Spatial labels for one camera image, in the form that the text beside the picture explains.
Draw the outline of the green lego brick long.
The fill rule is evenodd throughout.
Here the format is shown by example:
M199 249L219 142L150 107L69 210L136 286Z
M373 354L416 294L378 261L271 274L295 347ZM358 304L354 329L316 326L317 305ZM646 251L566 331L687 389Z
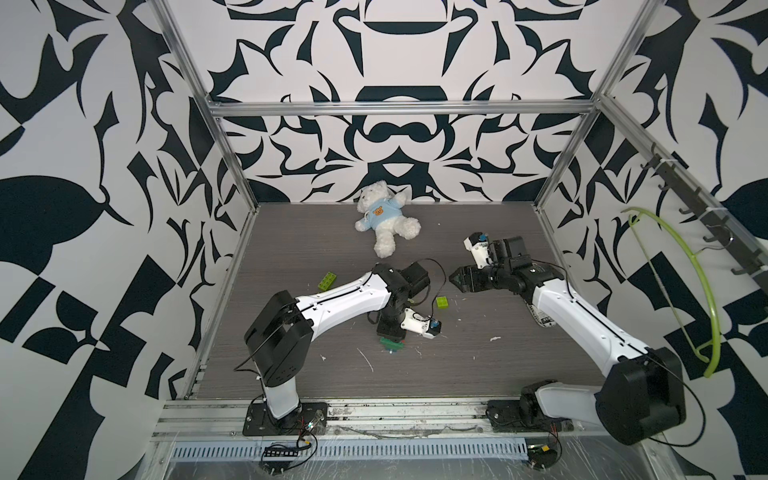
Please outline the green lego brick long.
M381 345L390 352L397 352L404 348L404 343L401 341L394 341L384 337L380 337L379 341Z

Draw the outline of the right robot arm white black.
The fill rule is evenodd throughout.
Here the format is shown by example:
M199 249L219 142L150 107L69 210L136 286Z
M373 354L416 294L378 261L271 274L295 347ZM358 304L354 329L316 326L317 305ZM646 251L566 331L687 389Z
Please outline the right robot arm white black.
M464 293L508 290L550 318L599 368L599 387L541 381L525 387L519 415L533 425L560 419L602 426L633 445L683 424L687 417L682 366L667 348L652 349L578 295L554 264L516 268L464 266L450 282Z

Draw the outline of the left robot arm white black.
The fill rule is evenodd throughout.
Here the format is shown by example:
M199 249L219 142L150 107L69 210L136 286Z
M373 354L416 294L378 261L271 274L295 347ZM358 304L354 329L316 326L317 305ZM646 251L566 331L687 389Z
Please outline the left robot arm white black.
M376 333L393 342L409 332L433 338L441 322L413 309L413 297L428 289L429 274L414 262L404 269L376 264L360 278L314 295L275 293L246 330L244 342L260 376L267 417L279 426L302 410L295 377L310 346L327 331L361 315L376 315Z

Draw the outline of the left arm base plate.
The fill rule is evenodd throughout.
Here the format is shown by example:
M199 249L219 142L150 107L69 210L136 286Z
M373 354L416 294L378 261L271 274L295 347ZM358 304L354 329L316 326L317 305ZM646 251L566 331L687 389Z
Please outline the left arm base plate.
M299 435L308 431L325 432L329 405L324 402L304 402L282 419L272 416L261 399L252 402L247 409L242 435L245 437Z

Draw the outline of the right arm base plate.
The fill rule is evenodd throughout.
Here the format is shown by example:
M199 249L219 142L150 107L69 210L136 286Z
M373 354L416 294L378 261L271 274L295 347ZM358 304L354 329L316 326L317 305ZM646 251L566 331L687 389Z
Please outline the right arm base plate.
M560 433L574 430L571 420L546 417L526 400L489 400L485 416L494 432L546 433L555 428Z

